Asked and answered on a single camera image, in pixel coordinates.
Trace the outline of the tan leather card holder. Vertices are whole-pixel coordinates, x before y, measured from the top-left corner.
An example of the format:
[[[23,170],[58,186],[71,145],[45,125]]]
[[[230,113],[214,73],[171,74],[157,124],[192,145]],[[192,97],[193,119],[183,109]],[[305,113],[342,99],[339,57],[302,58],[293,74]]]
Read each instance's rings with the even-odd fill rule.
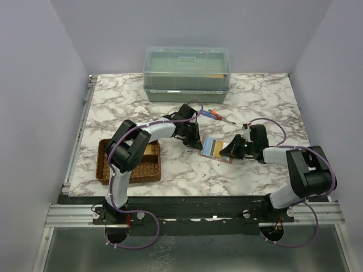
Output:
[[[229,142],[224,142],[220,139],[215,139],[209,136],[203,136],[201,143],[202,143],[202,150],[199,151],[198,153],[199,156],[212,160],[217,160],[221,163],[226,163],[226,164],[233,163],[232,158],[220,154],[222,149],[227,147]]]

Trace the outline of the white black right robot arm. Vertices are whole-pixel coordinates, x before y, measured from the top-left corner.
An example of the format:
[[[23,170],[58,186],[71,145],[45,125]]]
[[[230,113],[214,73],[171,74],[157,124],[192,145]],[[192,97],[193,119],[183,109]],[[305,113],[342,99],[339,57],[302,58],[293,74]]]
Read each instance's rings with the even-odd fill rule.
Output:
[[[262,124],[245,124],[243,134],[236,134],[220,155],[287,167],[289,183],[265,196],[266,205],[261,207],[261,216],[268,222],[279,218],[281,209],[309,197],[325,197],[337,187],[336,176],[320,146],[270,146]]]

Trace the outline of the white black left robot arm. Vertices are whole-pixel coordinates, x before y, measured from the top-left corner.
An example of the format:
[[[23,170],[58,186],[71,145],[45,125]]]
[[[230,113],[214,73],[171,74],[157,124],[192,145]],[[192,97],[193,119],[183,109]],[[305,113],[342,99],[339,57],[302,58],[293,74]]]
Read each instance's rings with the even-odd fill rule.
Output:
[[[202,150],[197,122],[201,114],[202,109],[196,111],[189,104],[183,104],[177,112],[156,121],[141,124],[131,120],[122,122],[105,148],[110,170],[108,193],[105,197],[110,207],[106,211],[106,217],[112,223],[119,224],[125,219],[123,206],[128,201],[130,176],[141,162],[149,143],[163,138],[176,138],[186,147]]]

